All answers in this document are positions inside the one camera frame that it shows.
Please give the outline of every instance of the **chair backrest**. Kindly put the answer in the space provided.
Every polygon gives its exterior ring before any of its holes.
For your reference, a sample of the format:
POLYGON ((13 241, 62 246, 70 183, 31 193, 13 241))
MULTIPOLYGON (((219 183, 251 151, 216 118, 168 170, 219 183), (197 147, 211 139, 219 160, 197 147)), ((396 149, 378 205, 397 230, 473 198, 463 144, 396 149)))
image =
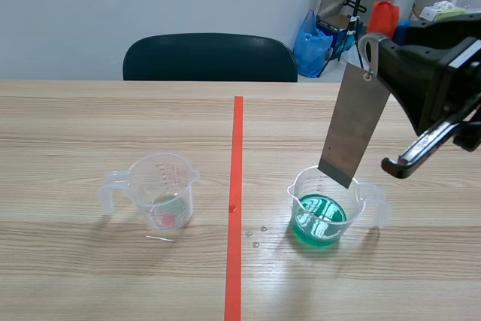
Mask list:
POLYGON ((193 33, 158 35, 132 45, 124 80, 297 82, 291 50, 252 35, 193 33))

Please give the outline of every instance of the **metal plate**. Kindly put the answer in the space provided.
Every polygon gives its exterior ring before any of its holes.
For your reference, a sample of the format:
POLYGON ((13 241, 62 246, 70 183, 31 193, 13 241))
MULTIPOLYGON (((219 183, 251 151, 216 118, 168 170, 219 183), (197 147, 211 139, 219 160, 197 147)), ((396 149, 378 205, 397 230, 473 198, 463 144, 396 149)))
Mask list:
POLYGON ((364 74, 365 70, 346 65, 319 161, 319 170, 346 188, 368 148, 390 94, 377 78, 366 81, 364 74))

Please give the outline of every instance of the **red tape line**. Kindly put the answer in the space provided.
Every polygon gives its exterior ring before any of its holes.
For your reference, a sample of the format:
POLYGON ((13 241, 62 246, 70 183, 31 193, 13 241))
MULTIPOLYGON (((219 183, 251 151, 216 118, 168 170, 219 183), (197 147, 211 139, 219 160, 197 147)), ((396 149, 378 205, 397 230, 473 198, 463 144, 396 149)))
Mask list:
POLYGON ((227 268, 225 271, 225 321, 242 319, 242 141, 244 99, 234 98, 231 186, 228 200, 227 268))

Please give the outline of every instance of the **wooden table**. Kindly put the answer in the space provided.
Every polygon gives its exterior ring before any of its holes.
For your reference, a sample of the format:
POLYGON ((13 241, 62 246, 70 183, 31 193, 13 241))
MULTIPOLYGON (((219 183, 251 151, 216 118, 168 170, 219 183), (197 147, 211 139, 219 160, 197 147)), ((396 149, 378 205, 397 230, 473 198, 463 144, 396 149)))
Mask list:
POLYGON ((415 135, 390 101, 358 179, 384 186, 338 247, 302 247, 286 187, 319 161, 337 84, 0 82, 0 319, 223 320, 233 97, 244 96, 244 320, 479 320, 481 152, 447 144, 410 179, 380 168, 415 135), (157 152, 201 171, 177 242, 151 235, 107 171, 157 152), (268 230, 261 232, 264 226, 268 230), (259 248, 253 248, 259 242, 259 248))

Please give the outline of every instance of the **measuring cup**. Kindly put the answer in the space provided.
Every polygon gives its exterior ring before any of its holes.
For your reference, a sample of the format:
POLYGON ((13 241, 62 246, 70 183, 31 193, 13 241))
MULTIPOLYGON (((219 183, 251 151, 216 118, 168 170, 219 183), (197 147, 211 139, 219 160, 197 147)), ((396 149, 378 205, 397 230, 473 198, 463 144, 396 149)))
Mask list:
POLYGON ((110 214, 112 190, 121 189, 137 205, 149 226, 177 229, 192 215, 192 183, 199 177, 199 171, 183 157, 157 153, 137 161, 127 171, 108 173, 98 198, 103 212, 110 214))
POLYGON ((361 216, 366 204, 377 206, 374 226, 382 227, 389 216, 386 190, 371 184, 352 180, 349 189, 332 180, 317 169, 304 169, 287 188, 294 200, 292 224, 298 237, 313 245, 328 245, 361 216))

